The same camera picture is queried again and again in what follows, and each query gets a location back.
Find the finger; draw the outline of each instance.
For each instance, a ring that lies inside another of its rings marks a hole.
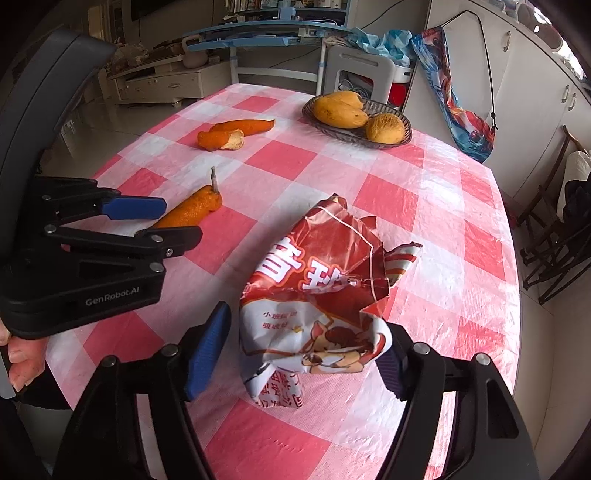
[[[2,319],[0,319],[0,346],[4,346],[8,343],[10,339],[10,332],[2,323]]]
[[[12,337],[8,344],[8,359],[12,364],[19,364],[25,360],[45,362],[45,352],[49,339],[41,338],[39,340],[23,340],[22,338]]]
[[[8,379],[15,391],[20,392],[25,385],[29,385],[35,378],[45,370],[45,360],[25,360],[10,367]]]

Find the blue desk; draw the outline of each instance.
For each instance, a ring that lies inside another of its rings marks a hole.
[[[262,20],[240,22],[189,32],[184,35],[183,50],[185,52],[191,52],[229,48],[232,83],[239,83],[238,76],[240,74],[286,77],[315,82],[316,95],[320,95],[322,92],[324,67],[326,66],[326,43],[324,42],[324,38],[330,35],[342,37],[349,33],[350,29],[346,27],[314,21]],[[191,40],[197,40],[198,42],[187,44]],[[238,66],[236,50],[238,47],[289,47],[293,45],[314,44],[320,44],[317,73]]]

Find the red snack wrapper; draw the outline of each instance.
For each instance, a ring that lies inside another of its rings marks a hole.
[[[259,405],[300,407],[298,373],[361,372],[392,345],[382,318],[389,288],[422,246],[385,252],[375,225],[333,196],[257,266],[242,292],[240,344],[242,379]]]

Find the table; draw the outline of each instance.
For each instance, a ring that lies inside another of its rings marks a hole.
[[[519,354],[517,266],[490,169],[417,131],[412,143],[391,150],[333,140],[302,119],[309,98],[231,85],[150,129],[96,174],[100,186],[163,196],[171,208],[208,182],[215,166],[223,206],[202,222],[196,249],[165,262],[158,304],[51,339],[47,361],[72,406],[105,355],[148,357],[203,323],[218,300],[236,314],[242,287],[271,241],[333,192],[347,198],[354,214],[377,215],[386,249],[409,241],[424,245],[391,293],[388,320],[442,355],[467,359],[487,352],[512,391]],[[277,123],[247,137],[240,150],[193,147],[197,131],[238,118]],[[101,217],[78,226],[131,235],[149,224]],[[236,323],[210,387],[189,406],[217,478],[373,479],[404,408],[375,365],[360,374],[306,375],[302,408],[262,409],[240,381]],[[446,394],[429,478],[445,460],[453,400]],[[146,405],[140,399],[142,428],[149,431]],[[161,478],[158,456],[148,456],[152,474]]]

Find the cartoon character print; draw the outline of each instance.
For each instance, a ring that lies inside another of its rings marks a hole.
[[[328,328],[316,321],[310,331],[311,346],[306,350],[302,364],[310,367],[311,374],[357,373],[372,358],[377,357],[386,344],[381,333],[372,351],[371,343],[346,327]]]

